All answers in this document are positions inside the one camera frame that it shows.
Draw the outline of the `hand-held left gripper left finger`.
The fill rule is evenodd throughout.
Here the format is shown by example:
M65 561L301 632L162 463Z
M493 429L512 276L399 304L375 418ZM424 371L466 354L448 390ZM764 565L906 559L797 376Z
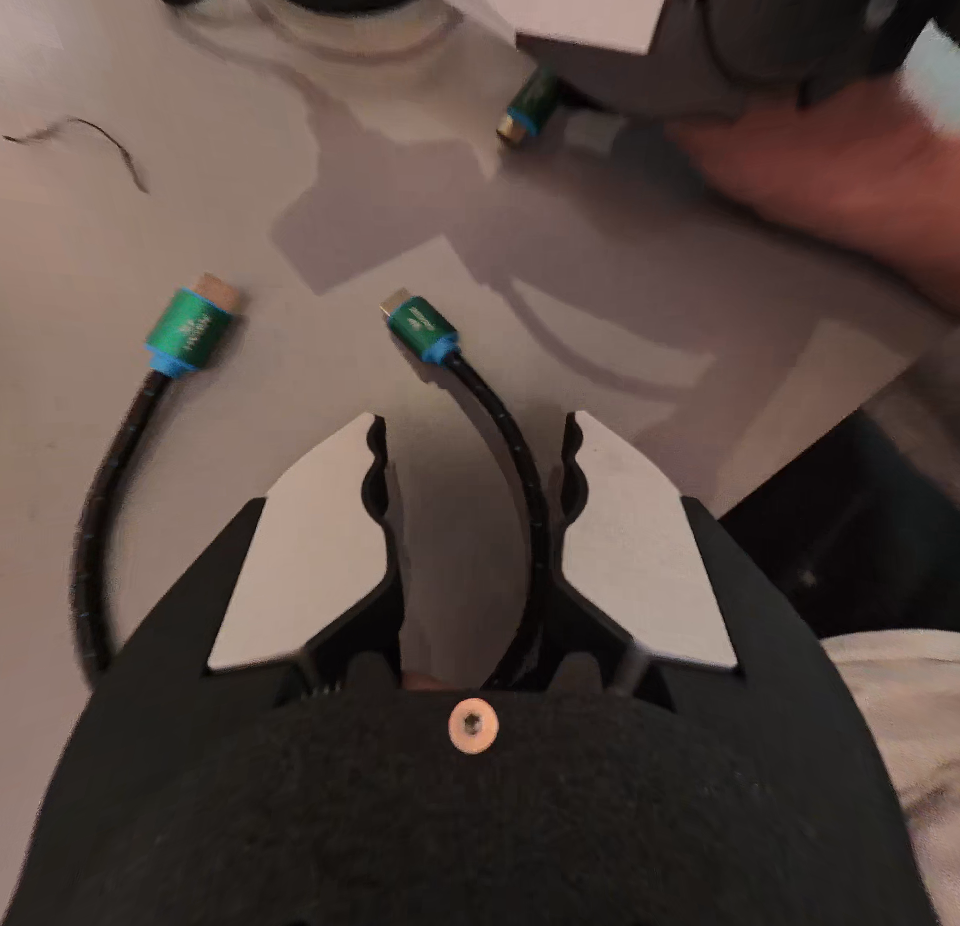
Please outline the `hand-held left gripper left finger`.
M269 489L211 671L293 660L317 686L338 687L371 653L400 678L405 603L388 462L385 420L363 413Z

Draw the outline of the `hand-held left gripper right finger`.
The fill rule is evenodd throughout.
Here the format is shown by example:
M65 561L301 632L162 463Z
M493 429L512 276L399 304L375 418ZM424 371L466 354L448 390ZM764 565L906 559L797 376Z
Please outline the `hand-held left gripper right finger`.
M636 690L654 663L727 674L738 656L684 497L588 412L566 418L562 518L547 640L594 657L609 690Z

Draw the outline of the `person's right hand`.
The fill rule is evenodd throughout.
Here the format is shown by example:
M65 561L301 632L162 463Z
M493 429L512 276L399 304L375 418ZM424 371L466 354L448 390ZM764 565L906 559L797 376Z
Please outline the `person's right hand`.
M821 104L764 102L737 121L666 127L704 179L762 219L858 252L959 312L959 139L896 76Z

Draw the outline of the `person's pale garment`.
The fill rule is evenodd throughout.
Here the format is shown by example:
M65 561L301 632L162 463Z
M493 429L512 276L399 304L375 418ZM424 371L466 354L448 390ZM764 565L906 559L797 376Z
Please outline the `person's pale garment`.
M822 647L866 719L942 924L959 923L959 634L888 630Z

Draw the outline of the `tangled black thread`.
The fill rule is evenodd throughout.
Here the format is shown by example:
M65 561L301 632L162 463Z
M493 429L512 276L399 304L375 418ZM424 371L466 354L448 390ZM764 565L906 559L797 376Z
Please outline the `tangled black thread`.
M120 156L128 175L130 175L135 187L143 194L150 194L150 188L141 172L138 163L133 154L128 150L125 144L118 140L111 132L101 125L92 122L89 119L80 116L63 116L53 122L50 122L39 129L21 135L2 134L2 140L18 145L35 145L47 141L52 141L71 128L83 128L91 130L98 134L102 139L112 145Z

